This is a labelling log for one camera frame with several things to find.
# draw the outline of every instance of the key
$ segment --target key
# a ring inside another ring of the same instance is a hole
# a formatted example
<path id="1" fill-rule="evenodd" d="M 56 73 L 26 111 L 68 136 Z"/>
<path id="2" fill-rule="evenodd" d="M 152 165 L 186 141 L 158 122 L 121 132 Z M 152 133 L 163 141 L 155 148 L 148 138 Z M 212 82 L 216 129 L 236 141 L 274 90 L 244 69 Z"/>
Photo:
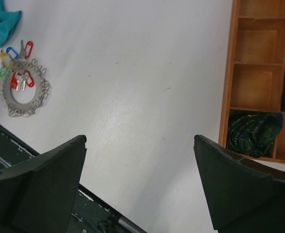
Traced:
<path id="1" fill-rule="evenodd" d="M 16 91 L 20 91 L 20 88 L 21 88 L 21 83 L 23 81 L 23 78 L 21 75 L 17 74 L 15 76 L 15 78 L 17 79 L 17 87 L 16 87 Z"/>
<path id="2" fill-rule="evenodd" d="M 29 74 L 27 72 L 24 72 L 22 75 L 22 81 L 21 81 L 21 90 L 24 91 L 26 89 L 26 82 L 29 78 Z"/>
<path id="3" fill-rule="evenodd" d="M 24 58 L 27 55 L 27 52 L 25 51 L 25 47 L 24 47 L 24 41 L 21 40 L 20 42 L 20 52 L 19 52 L 19 57 L 20 58 Z"/>

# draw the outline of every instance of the scratch mark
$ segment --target scratch mark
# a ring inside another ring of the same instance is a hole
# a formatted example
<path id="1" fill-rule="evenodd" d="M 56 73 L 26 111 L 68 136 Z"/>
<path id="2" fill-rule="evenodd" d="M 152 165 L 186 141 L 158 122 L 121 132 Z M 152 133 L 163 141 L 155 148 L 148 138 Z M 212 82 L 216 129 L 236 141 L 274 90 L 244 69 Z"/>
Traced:
<path id="1" fill-rule="evenodd" d="M 25 148 L 23 148 L 19 143 L 17 143 L 16 141 L 14 141 L 13 139 L 11 139 L 11 142 L 13 142 L 16 146 L 18 146 L 18 150 L 20 152 L 26 152 L 27 154 L 29 154 L 29 158 L 34 158 L 34 155 L 31 154 L 29 151 L 27 151 Z"/>
<path id="2" fill-rule="evenodd" d="M 6 168 L 12 166 L 9 162 L 5 161 L 2 157 L 0 157 L 0 164 L 5 166 Z"/>
<path id="3" fill-rule="evenodd" d="M 246 159 L 246 157 L 241 158 L 240 160 L 238 160 L 238 162 L 240 163 L 240 161 L 242 161 L 243 159 Z"/>
<path id="4" fill-rule="evenodd" d="M 71 213 L 71 216 L 72 216 L 76 221 L 78 221 L 78 222 L 84 222 L 82 218 L 79 218 L 79 217 L 77 216 L 77 214 Z"/>
<path id="5" fill-rule="evenodd" d="M 84 196 L 86 197 L 87 199 L 91 200 L 91 201 L 94 201 L 90 196 L 88 196 L 87 194 L 85 194 L 84 192 L 82 192 L 81 190 L 79 190 L 79 192 Z"/>

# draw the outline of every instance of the black plastic part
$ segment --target black plastic part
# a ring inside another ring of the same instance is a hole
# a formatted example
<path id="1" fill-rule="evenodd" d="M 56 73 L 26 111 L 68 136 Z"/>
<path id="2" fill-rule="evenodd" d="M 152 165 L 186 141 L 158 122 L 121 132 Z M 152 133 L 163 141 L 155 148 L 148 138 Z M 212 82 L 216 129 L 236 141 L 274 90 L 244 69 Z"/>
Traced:
<path id="1" fill-rule="evenodd" d="M 285 172 L 197 135 L 194 143 L 211 220 L 219 233 L 285 233 Z"/>
<path id="2" fill-rule="evenodd" d="M 66 232 L 86 155 L 85 136 L 0 170 L 0 230 Z"/>
<path id="3" fill-rule="evenodd" d="M 0 125 L 0 170 L 38 155 L 38 152 Z M 81 233 L 83 230 L 87 233 L 99 233 L 97 224 L 103 220 L 111 221 L 116 232 L 129 233 L 127 229 L 118 224 L 121 216 L 118 211 L 79 184 L 67 233 Z"/>

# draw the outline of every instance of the key tag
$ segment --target key tag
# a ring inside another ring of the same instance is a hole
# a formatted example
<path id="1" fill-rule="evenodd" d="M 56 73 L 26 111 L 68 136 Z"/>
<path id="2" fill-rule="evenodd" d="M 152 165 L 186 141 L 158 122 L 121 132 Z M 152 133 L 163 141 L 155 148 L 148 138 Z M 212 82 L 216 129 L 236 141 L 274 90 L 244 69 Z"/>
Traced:
<path id="1" fill-rule="evenodd" d="M 6 67 L 6 68 L 11 68 L 12 65 L 14 63 L 14 60 L 11 58 L 11 56 L 6 53 L 6 52 L 3 52 L 3 50 L 1 50 L 1 53 L 0 53 L 0 58 L 3 62 L 3 65 Z"/>
<path id="2" fill-rule="evenodd" d="M 17 60 L 19 58 L 18 53 L 12 47 L 8 47 L 6 49 L 6 53 L 9 54 L 11 57 L 13 57 L 14 60 Z"/>
<path id="3" fill-rule="evenodd" d="M 31 73 L 28 70 L 25 70 L 24 74 L 28 74 L 28 79 L 26 81 L 28 87 L 33 87 L 34 86 L 34 79 L 31 76 Z"/>
<path id="4" fill-rule="evenodd" d="M 17 82 L 17 79 L 16 79 L 16 73 L 17 73 L 17 72 L 15 72 L 15 73 L 13 74 L 13 77 L 12 77 L 12 80 L 11 80 L 11 88 L 12 88 L 12 89 L 16 89 L 17 86 L 18 86 L 18 82 Z"/>
<path id="5" fill-rule="evenodd" d="M 5 66 L 1 66 L 1 68 L 0 68 L 0 77 L 4 78 L 9 71 L 10 71 L 9 68 L 7 68 Z"/>
<path id="6" fill-rule="evenodd" d="M 28 41 L 26 43 L 25 51 L 26 51 L 27 55 L 25 56 L 25 58 L 30 57 L 33 47 L 34 47 L 34 43 L 32 41 Z"/>

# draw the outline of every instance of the yellow key tag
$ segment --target yellow key tag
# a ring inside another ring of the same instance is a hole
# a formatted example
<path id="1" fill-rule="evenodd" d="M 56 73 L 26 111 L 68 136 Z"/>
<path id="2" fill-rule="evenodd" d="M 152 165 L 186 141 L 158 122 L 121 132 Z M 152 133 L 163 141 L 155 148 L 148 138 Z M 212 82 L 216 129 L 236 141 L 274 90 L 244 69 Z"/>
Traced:
<path id="1" fill-rule="evenodd" d="M 3 65 L 5 67 L 7 67 L 7 68 L 11 68 L 12 67 L 11 64 L 14 63 L 14 60 L 11 58 L 11 56 L 8 53 L 1 51 L 0 58 L 3 61 Z"/>

